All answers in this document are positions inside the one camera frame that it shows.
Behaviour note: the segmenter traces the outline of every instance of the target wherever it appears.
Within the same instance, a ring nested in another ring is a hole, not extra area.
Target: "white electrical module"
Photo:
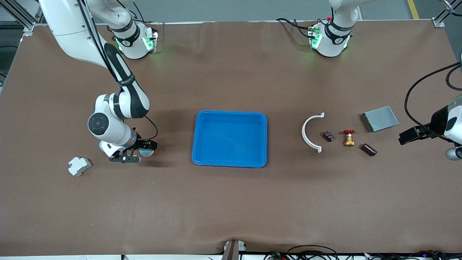
[[[91,163],[89,160],[85,158],[80,158],[80,157],[74,157],[70,162],[69,162],[70,168],[68,169],[69,172],[73,176],[81,176],[82,173],[91,167]]]

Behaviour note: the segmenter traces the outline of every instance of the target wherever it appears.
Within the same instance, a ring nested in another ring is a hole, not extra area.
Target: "small dark electronic component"
[[[327,142],[332,142],[335,140],[335,136],[333,136],[329,131],[325,131],[324,134],[322,134],[324,139],[326,139]]]
[[[367,153],[369,156],[374,156],[377,154],[377,151],[372,148],[369,144],[365,143],[361,145],[361,150],[363,150],[365,153]]]

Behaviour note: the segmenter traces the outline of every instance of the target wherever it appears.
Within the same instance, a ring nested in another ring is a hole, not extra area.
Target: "brown table mat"
[[[229,239],[263,251],[462,251],[461,163],[444,156],[451,144],[397,140],[414,126],[403,109],[409,87],[455,62],[444,30],[430,20],[358,22],[345,52],[325,58],[287,24],[155,27],[158,53],[128,61],[159,128],[158,151],[135,165],[109,162],[86,126],[96,97],[118,90],[107,70],[68,57],[49,28],[23,39],[0,98],[1,255],[210,254]],[[423,123],[459,94],[444,77],[410,97]],[[359,115],[385,105],[401,124],[368,133]],[[266,166],[195,165],[201,110],[265,113]],[[317,154],[300,130],[321,112],[307,128],[323,146]],[[154,132],[145,119],[126,122]],[[355,147],[342,146],[344,129],[357,131]],[[337,140],[325,142],[325,130]],[[375,157],[359,149],[365,142]],[[67,171],[74,156],[93,163],[78,178]]]

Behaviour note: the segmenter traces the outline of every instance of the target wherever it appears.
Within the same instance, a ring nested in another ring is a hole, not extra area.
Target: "metal plate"
[[[384,106],[364,113],[364,117],[372,132],[390,128],[399,124],[390,106]]]

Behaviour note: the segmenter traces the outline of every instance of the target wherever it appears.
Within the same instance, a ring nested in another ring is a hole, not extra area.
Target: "brass valve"
[[[354,141],[353,141],[353,138],[351,136],[351,134],[354,134],[354,133],[356,133],[355,130],[345,130],[345,131],[343,131],[343,134],[346,135],[345,142],[343,143],[344,146],[354,146]]]

